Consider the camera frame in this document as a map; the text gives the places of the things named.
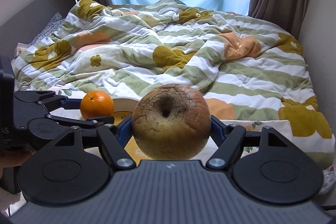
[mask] apple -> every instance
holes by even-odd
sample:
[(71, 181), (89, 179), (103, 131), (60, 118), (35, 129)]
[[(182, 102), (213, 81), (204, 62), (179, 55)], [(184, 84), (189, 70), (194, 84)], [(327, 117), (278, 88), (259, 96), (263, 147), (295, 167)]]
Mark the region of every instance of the apple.
[(132, 114), (134, 139), (154, 160), (189, 160), (205, 147), (211, 129), (202, 94), (186, 85), (168, 84), (146, 94)]

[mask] pillow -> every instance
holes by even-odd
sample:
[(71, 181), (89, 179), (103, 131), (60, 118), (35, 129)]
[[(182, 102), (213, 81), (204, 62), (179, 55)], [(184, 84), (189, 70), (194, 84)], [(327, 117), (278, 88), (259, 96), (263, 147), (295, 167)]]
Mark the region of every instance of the pillow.
[(59, 27), (61, 27), (64, 20), (65, 18), (62, 18), (59, 12), (54, 14), (47, 26), (33, 39), (32, 42), (29, 43), (29, 45), (34, 45), (37, 41), (40, 41), (41, 39), (50, 35), (52, 32), (56, 31)]

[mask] striped blanket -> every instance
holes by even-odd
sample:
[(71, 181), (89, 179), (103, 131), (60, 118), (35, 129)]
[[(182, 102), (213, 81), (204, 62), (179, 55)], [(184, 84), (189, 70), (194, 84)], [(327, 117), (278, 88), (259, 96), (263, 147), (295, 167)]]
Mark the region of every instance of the striped blanket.
[(12, 62), (16, 88), (82, 98), (92, 90), (140, 99), (168, 83), (204, 94), (222, 120), (272, 121), (322, 169), (335, 138), (318, 112), (302, 47), (277, 25), (188, 7), (103, 6), (80, 0), (56, 32)]

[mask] orange fruit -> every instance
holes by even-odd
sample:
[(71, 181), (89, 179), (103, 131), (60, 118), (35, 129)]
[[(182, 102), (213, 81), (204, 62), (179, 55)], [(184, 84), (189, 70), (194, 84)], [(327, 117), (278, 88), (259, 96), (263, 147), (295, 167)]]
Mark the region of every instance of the orange fruit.
[(114, 103), (111, 97), (101, 90), (94, 90), (84, 96), (79, 107), (83, 118), (112, 116)]

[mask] headboard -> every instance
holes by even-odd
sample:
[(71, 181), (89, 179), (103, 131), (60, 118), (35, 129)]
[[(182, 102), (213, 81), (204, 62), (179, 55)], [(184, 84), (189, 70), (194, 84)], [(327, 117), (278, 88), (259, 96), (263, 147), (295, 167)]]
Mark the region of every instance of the headboard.
[(35, 0), (0, 26), (0, 53), (14, 57), (18, 43), (29, 44), (48, 24), (56, 12), (63, 17), (75, 0)]

